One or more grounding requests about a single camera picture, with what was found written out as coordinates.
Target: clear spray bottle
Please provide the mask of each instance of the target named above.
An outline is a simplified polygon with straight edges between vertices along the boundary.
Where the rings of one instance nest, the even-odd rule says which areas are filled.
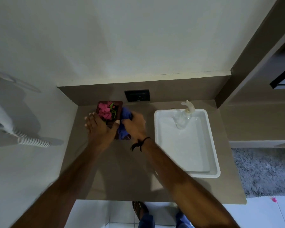
[[[183,130],[192,118],[192,113],[195,111],[195,108],[194,105],[188,100],[186,102],[182,102],[181,104],[186,105],[188,108],[182,111],[181,113],[174,115],[173,119],[176,124],[176,127],[180,130]]]

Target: brown countertop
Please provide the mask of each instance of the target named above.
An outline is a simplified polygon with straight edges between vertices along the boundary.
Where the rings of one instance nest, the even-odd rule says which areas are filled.
[[[191,101],[195,108],[208,112],[221,175],[218,178],[196,178],[221,203],[245,204],[246,197],[239,179],[232,151],[214,100]],[[148,135],[154,138],[154,112],[159,109],[182,109],[180,101],[127,103],[130,110],[146,119]],[[87,144],[84,117],[96,106],[78,107],[61,171],[65,170]],[[154,170],[138,149],[130,151],[131,141],[114,140],[97,160],[79,199],[171,202],[167,190],[154,175]]]

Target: switch plate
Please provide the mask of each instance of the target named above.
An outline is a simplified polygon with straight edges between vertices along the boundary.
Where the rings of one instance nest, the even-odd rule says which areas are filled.
[[[132,101],[150,101],[149,90],[127,90],[125,96],[128,102]]]

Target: coiled cord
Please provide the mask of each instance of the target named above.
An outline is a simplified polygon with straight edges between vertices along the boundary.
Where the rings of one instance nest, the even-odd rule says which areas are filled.
[[[27,135],[25,133],[23,133],[21,130],[19,130],[17,128],[13,129],[13,135],[18,137],[18,144],[38,146],[38,147],[44,147],[44,148],[47,148],[51,145],[51,143],[48,141],[41,140],[38,138],[27,137]]]

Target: flip-flop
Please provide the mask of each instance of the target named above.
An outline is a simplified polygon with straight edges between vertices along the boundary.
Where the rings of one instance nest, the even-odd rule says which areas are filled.
[[[139,208],[138,211],[135,210],[135,208],[134,208],[134,203],[138,203],[138,204],[139,204],[140,208]],[[138,220],[139,220],[139,221],[140,221],[139,215],[140,215],[140,210],[141,210],[141,209],[143,209],[145,213],[149,213],[149,210],[148,210],[148,208],[147,208],[147,206],[145,205],[144,202],[138,202],[138,201],[132,202],[132,206],[133,206],[133,210],[134,210],[134,212],[136,213],[136,216],[138,217]]]

